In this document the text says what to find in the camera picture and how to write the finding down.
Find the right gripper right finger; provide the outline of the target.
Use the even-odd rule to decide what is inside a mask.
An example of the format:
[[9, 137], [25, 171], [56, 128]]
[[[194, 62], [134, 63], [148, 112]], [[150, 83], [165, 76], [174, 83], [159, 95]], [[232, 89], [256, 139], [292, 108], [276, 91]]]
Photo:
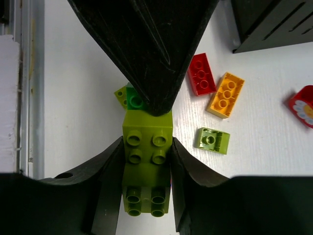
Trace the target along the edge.
[[[55, 178], [43, 179], [39, 235], [112, 235], [122, 196], [122, 142]], [[178, 140], [170, 150], [176, 230], [181, 235], [310, 235], [312, 177], [227, 178]]]

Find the dark green small brick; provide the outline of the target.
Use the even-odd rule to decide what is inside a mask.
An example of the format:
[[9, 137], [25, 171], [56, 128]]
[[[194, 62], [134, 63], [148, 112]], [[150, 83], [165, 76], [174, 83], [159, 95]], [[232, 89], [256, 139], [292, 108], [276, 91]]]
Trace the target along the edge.
[[128, 110], [146, 110], [146, 104], [130, 82], [126, 85], [126, 98]]

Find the lime green small brick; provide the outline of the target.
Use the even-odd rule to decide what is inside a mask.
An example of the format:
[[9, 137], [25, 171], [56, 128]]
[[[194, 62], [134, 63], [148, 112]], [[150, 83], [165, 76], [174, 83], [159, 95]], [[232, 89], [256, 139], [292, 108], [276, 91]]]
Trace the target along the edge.
[[229, 133], [202, 127], [196, 131], [194, 147], [226, 155], [229, 140]]

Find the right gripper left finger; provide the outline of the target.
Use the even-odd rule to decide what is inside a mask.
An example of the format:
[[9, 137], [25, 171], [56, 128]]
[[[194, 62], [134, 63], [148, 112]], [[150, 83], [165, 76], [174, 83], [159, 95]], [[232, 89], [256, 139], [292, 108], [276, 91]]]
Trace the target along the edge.
[[169, 112], [216, 0], [71, 0], [79, 21], [153, 116]]

